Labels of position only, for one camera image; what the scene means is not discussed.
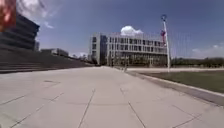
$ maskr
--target red flag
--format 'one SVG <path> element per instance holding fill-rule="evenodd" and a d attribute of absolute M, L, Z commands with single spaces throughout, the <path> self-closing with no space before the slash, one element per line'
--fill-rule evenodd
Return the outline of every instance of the red flag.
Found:
<path fill-rule="evenodd" d="M 164 30 L 162 30 L 161 36 L 163 38 L 163 44 L 164 44 L 164 46 L 166 46 L 166 41 L 165 41 L 166 32 Z"/>
<path fill-rule="evenodd" d="M 0 32 L 15 24 L 16 0 L 0 0 Z"/>

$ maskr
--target building facade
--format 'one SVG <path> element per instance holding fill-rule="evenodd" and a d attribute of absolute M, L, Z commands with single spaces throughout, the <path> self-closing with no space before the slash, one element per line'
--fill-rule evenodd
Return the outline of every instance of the building facade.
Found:
<path fill-rule="evenodd" d="M 147 37 L 94 34 L 90 39 L 89 59 L 99 65 L 165 66 L 167 48 Z"/>
<path fill-rule="evenodd" d="M 63 57 L 69 56 L 69 53 L 67 51 L 62 50 L 60 48 L 41 49 L 41 52 L 45 54 L 52 54 L 52 55 L 63 56 Z"/>
<path fill-rule="evenodd" d="M 17 12 L 16 24 L 0 32 L 0 43 L 34 50 L 38 31 L 39 26 L 37 24 Z"/>

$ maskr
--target grass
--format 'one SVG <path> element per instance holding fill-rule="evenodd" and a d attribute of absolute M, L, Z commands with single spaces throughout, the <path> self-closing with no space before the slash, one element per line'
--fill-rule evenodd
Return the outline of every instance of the grass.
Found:
<path fill-rule="evenodd" d="M 224 93 L 224 71 L 144 73 L 144 75 Z"/>

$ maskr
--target walkway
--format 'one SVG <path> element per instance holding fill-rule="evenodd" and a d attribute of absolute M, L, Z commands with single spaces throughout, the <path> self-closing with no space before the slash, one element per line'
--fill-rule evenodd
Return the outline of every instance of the walkway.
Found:
<path fill-rule="evenodd" d="M 224 128 L 224 109 L 116 69 L 0 75 L 2 128 Z"/>

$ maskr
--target sky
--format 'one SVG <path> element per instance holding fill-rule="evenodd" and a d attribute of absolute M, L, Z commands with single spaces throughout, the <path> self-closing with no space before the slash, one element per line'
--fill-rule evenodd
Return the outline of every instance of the sky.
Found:
<path fill-rule="evenodd" d="M 41 26 L 41 48 L 79 56 L 88 53 L 95 32 L 121 30 L 160 40 L 160 16 L 167 14 L 172 57 L 224 57 L 223 0 L 42 0 L 44 6 L 38 0 L 22 1 L 29 9 L 22 13 Z"/>

